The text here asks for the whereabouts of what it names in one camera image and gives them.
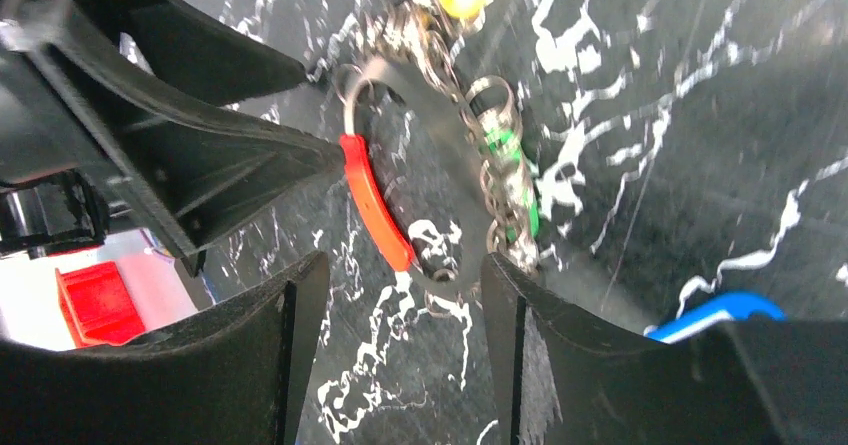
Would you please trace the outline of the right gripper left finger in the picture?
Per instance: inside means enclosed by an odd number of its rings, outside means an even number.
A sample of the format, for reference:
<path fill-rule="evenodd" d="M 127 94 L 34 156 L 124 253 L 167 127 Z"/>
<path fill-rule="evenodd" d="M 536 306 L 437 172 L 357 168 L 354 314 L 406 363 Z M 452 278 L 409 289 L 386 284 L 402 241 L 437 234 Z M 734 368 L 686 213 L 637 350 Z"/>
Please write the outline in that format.
<path fill-rule="evenodd" d="M 5 444 L 292 444 L 329 290 L 312 252 L 121 346 L 1 344 Z"/>

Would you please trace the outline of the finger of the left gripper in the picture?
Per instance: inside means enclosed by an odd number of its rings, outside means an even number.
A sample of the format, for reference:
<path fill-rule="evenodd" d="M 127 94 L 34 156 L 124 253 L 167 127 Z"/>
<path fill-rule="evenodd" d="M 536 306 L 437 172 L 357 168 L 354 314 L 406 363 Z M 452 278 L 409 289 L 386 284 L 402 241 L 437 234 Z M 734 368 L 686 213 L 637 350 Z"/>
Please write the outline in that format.
<path fill-rule="evenodd" d="M 190 256 L 277 196 L 336 171 L 339 146 L 198 100 L 127 60 L 71 0 L 26 7 L 51 154 Z"/>
<path fill-rule="evenodd" d="M 210 105 L 298 87 L 298 60 L 220 23 L 184 0 L 72 0 L 114 44 L 133 39 L 153 74 Z"/>

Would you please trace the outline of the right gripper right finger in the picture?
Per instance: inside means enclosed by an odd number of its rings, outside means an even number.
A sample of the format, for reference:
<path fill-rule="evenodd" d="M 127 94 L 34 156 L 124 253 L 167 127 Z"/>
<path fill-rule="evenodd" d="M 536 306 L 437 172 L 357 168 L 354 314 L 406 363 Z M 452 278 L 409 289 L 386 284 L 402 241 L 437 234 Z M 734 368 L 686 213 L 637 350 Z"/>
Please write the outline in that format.
<path fill-rule="evenodd" d="M 843 444 L 847 326 L 724 321 L 667 344 L 492 254 L 481 268 L 505 444 Z"/>

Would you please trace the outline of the blue tagged key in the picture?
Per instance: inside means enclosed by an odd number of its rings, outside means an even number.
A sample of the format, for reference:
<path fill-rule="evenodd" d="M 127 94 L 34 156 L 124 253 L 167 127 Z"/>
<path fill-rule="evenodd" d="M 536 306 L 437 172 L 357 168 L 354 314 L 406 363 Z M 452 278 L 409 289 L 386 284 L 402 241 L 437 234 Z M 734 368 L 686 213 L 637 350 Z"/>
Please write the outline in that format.
<path fill-rule="evenodd" d="M 751 292 L 728 292 L 681 314 L 660 326 L 649 326 L 643 335 L 666 344 L 689 339 L 725 321 L 745 321 L 752 318 L 785 320 L 783 310 L 771 300 Z"/>

